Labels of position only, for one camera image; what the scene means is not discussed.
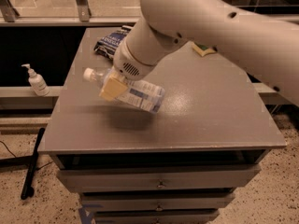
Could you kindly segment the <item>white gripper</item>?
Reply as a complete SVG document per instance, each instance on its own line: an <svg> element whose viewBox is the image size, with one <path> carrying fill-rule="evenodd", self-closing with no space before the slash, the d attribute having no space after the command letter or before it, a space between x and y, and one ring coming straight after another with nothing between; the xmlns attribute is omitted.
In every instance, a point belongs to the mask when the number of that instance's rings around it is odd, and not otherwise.
<svg viewBox="0 0 299 224"><path fill-rule="evenodd" d="M119 73L111 71L105 77L104 85L99 94L101 98L107 101L112 101L128 90L125 77L130 80L141 80L153 70L153 66L143 64L134 57L129 50L126 38L120 42L115 51L113 65Z"/></svg>

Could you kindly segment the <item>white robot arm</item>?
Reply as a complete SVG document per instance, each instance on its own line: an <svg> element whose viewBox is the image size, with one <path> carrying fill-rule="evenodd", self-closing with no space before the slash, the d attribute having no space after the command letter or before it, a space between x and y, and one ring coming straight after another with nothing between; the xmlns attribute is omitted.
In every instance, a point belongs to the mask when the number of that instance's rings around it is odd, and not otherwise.
<svg viewBox="0 0 299 224"><path fill-rule="evenodd" d="M192 41L217 52L299 105L299 27L222 0L140 0L141 17L120 42L114 69L146 77L168 54Z"/></svg>

